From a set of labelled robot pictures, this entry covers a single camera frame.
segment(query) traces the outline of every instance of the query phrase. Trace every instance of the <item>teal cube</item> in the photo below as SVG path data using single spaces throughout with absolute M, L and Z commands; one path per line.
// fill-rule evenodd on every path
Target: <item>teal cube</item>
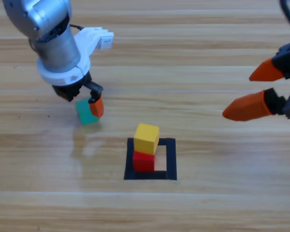
M 97 117 L 92 115 L 88 100 L 89 98 L 84 98 L 84 99 L 76 101 L 75 103 L 78 117 L 83 125 L 99 121 Z

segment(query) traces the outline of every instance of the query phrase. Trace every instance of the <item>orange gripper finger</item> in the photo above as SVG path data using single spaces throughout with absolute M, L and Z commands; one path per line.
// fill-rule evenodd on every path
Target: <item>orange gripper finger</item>
M 272 115 L 264 102 L 265 90 L 235 99 L 222 113 L 233 121 L 249 121 Z
M 272 63 L 272 59 L 263 62 L 250 76 L 250 81 L 276 81 L 284 77 Z
M 97 100 L 95 103 L 89 103 L 90 111 L 92 115 L 100 119 L 104 114 L 104 105 L 102 101 L 102 96 L 99 100 Z

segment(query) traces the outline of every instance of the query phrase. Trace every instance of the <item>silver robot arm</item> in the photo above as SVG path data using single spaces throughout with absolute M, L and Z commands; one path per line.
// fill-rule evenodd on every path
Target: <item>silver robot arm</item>
M 28 37 L 37 53 L 37 70 L 43 80 L 69 102 L 82 86 L 91 89 L 89 104 L 98 102 L 103 87 L 92 82 L 89 56 L 95 48 L 110 49 L 114 34 L 102 28 L 70 25 L 69 0 L 3 0 L 3 5 L 11 22 Z M 80 32 L 74 36 L 71 26 Z

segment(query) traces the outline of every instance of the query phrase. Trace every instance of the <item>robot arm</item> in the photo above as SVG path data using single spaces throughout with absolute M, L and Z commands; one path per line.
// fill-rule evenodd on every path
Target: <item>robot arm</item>
M 279 0 L 282 11 L 290 23 L 287 0 Z M 276 55 L 263 62 L 250 76 L 250 81 L 272 82 L 290 79 L 290 43 L 279 48 Z M 269 115 L 285 115 L 290 119 L 290 95 L 286 100 L 279 97 L 273 88 L 235 99 L 223 112 L 233 121 L 249 121 Z
M 3 0 L 14 26 L 28 37 L 37 53 L 37 70 L 57 95 L 71 102 L 85 86 L 94 116 L 101 118 L 103 87 L 92 82 L 90 55 L 95 48 L 110 49 L 114 34 L 102 28 L 82 28 L 74 36 L 69 0 Z

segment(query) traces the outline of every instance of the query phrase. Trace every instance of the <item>cable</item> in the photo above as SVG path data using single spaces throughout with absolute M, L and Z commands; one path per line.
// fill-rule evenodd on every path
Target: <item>cable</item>
M 74 24 L 70 24 L 70 27 L 77 28 L 79 30 L 84 29 L 84 27 L 81 27 L 81 26 L 78 26 L 78 25 L 74 25 Z
M 290 23 L 290 9 L 287 5 L 287 0 L 279 0 L 279 2 L 280 2 L 280 7 L 281 7 L 282 11 L 284 12 L 287 20 Z
M 32 42 L 31 42 L 31 39 L 29 39 L 29 44 L 30 44 L 31 49 L 36 53 L 37 51 L 34 49 Z

